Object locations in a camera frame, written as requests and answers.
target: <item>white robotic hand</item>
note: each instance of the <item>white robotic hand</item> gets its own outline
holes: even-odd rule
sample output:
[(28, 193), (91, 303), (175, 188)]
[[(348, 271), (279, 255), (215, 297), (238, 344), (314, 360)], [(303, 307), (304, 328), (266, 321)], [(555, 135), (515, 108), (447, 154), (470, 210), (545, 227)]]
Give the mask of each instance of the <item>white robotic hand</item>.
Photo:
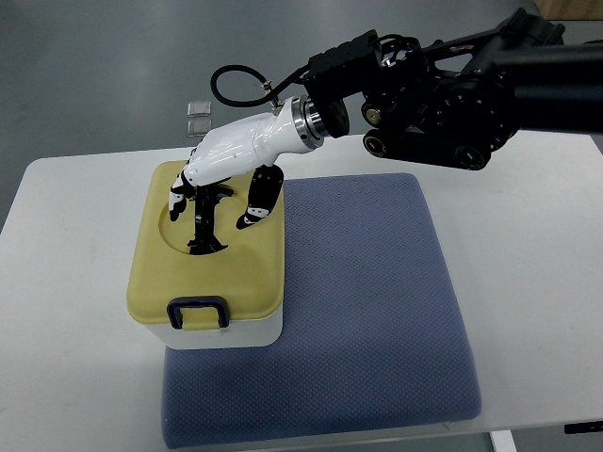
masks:
[[(326, 136), (326, 129), (306, 96), (287, 99), (274, 113), (251, 116), (210, 131), (171, 186), (171, 220), (176, 221), (184, 212), (187, 199), (195, 196), (197, 187), (257, 169), (250, 186), (248, 209), (237, 223), (239, 229), (251, 226), (269, 214), (278, 198), (283, 173), (273, 165), (279, 154), (309, 153), (320, 147)], [(276, 197), (263, 195), (274, 190)]]

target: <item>blue cushion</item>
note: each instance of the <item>blue cushion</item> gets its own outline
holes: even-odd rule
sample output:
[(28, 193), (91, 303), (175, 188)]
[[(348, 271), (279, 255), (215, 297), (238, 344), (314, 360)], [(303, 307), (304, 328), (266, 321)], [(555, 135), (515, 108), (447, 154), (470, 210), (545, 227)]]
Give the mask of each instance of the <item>blue cushion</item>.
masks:
[(285, 181), (284, 328), (166, 349), (170, 448), (398, 428), (481, 410), (463, 319), (410, 174)]

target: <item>robotic hand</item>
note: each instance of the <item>robotic hand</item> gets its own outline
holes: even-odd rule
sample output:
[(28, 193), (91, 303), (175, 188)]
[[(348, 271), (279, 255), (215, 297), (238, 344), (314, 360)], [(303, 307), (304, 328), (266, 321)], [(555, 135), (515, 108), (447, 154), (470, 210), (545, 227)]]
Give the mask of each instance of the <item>robotic hand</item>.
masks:
[(281, 153), (308, 153), (322, 145), (324, 128), (305, 95), (279, 102), (272, 113), (255, 115), (210, 131), (195, 148), (171, 186), (170, 218), (176, 221), (187, 199), (195, 199), (196, 238), (191, 253), (225, 248), (213, 235), (213, 209), (232, 190), (220, 186), (232, 176), (255, 169), (248, 207), (236, 226), (247, 228), (265, 218), (276, 204), (284, 175), (274, 165)]
[[(219, 101), (243, 107), (272, 102), (273, 111), (207, 134), (171, 188), (171, 218), (184, 211), (186, 198), (199, 197), (198, 187), (253, 169), (249, 207), (237, 227), (264, 218), (283, 179), (274, 166), (277, 156), (307, 153), (324, 137), (345, 136), (350, 123), (343, 99), (358, 92), (366, 100), (363, 117), (374, 127), (363, 143), (380, 158), (481, 170), (519, 129), (601, 133), (603, 41), (566, 46), (563, 31), (563, 25), (523, 9), (492, 30), (426, 48), (415, 38), (379, 38), (371, 30), (312, 56), (274, 90), (251, 68), (220, 68), (210, 81)], [(472, 57), (458, 73), (436, 67), (467, 54)], [(217, 80), (230, 71), (255, 76), (267, 94), (245, 102), (225, 98)], [(291, 83), (302, 84), (309, 97), (283, 105), (277, 96)], [(228, 196), (223, 189), (213, 191), (202, 203), (215, 206)], [(213, 231), (213, 211), (196, 220), (203, 217), (211, 217)], [(205, 242), (217, 242), (212, 237)]]

